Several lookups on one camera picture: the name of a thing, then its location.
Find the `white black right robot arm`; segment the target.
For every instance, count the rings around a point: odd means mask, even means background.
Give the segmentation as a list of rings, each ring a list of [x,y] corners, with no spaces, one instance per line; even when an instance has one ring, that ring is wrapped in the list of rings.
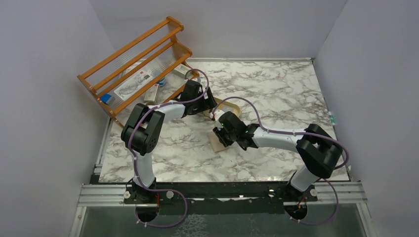
[[[301,131],[276,133],[257,123],[246,125],[232,112],[218,110],[212,120],[216,122],[213,132],[224,147],[237,143],[243,150],[277,148],[300,155],[304,167],[292,175],[284,191],[292,201],[303,197],[320,178],[330,178],[343,152],[342,147],[316,124]]]

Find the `white printed packet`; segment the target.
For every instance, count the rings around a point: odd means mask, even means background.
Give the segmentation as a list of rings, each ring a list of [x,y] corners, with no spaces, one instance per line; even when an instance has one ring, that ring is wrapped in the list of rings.
[[[123,101],[130,98],[154,79],[150,71],[140,70],[114,89],[113,93]]]

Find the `blue white round jar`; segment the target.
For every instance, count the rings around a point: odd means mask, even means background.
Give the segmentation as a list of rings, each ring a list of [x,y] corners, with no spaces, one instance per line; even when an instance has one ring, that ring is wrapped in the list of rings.
[[[160,87],[163,87],[166,85],[166,77],[162,77],[159,81],[158,84]]]

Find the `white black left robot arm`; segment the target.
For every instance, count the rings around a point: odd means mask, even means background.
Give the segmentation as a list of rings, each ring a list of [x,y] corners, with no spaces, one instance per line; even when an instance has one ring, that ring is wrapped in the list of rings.
[[[155,198],[156,177],[152,168],[152,151],[155,149],[163,124],[174,119],[196,115],[216,106],[209,86],[194,80],[187,81],[180,97],[158,105],[138,103],[134,106],[121,132],[121,140],[133,159],[136,195],[145,203]]]

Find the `tan leather card holder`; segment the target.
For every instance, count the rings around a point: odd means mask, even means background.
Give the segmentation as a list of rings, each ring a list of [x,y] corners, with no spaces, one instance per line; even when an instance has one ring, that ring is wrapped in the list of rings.
[[[218,152],[220,152],[220,151],[223,151],[223,150],[227,150],[229,147],[227,146],[227,147],[225,147],[220,141],[219,141],[219,138],[216,136],[216,134],[213,132],[213,131],[210,131],[209,133],[208,133],[208,137],[209,137],[209,142],[210,142],[210,145],[211,145],[211,147],[212,147],[212,150],[215,152],[215,153],[218,153]]]

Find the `orange wooden rack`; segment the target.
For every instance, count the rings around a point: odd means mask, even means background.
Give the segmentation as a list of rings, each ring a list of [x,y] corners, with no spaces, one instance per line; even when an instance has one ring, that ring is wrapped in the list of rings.
[[[180,21],[168,16],[77,78],[114,123],[123,127],[129,107],[162,77],[166,77],[166,85],[158,92],[158,103],[174,99],[183,91],[188,79],[172,73],[179,64],[188,66],[186,60],[193,55],[177,38],[183,30]],[[125,101],[117,97],[114,89],[140,70],[150,71],[154,79]],[[100,100],[104,94],[113,97],[109,105]]]

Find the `green white small tube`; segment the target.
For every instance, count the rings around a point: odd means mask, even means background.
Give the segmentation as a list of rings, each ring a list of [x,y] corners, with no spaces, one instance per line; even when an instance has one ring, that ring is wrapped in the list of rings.
[[[331,111],[328,112],[332,126],[335,126],[335,118]]]

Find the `beige oval tray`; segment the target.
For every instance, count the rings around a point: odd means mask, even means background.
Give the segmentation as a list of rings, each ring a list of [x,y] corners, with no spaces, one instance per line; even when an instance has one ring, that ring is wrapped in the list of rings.
[[[215,108],[215,109],[212,108],[212,109],[209,109],[209,110],[204,111],[203,114],[206,117],[209,118],[209,113],[211,113],[211,112],[213,112],[215,110],[222,111],[223,113],[232,112],[238,118],[240,117],[241,108],[238,105],[236,105],[234,103],[231,103],[231,102],[228,102],[228,101],[221,102],[221,99],[218,99],[218,98],[215,98],[215,101],[216,101],[217,104],[220,103],[220,105],[218,105],[217,108]]]

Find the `grey olive small object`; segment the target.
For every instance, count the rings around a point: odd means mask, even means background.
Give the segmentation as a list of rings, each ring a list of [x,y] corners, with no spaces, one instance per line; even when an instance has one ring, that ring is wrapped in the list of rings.
[[[160,88],[160,85],[158,83],[150,87],[145,93],[144,102],[155,103],[157,100],[157,94],[158,94],[159,88]]]

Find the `blue grey eraser block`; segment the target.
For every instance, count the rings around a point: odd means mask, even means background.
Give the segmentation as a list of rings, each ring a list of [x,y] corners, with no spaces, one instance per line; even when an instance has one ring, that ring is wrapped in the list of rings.
[[[100,97],[100,100],[106,104],[109,105],[109,103],[112,101],[113,97],[110,94],[104,94]]]

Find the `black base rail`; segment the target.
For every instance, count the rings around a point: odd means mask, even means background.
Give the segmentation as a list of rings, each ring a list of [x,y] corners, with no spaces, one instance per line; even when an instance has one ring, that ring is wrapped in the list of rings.
[[[126,185],[125,204],[140,212],[161,215],[188,214],[283,214],[284,205],[317,201],[311,194],[314,185],[303,193],[292,191],[286,181],[262,182],[155,182],[147,191]]]

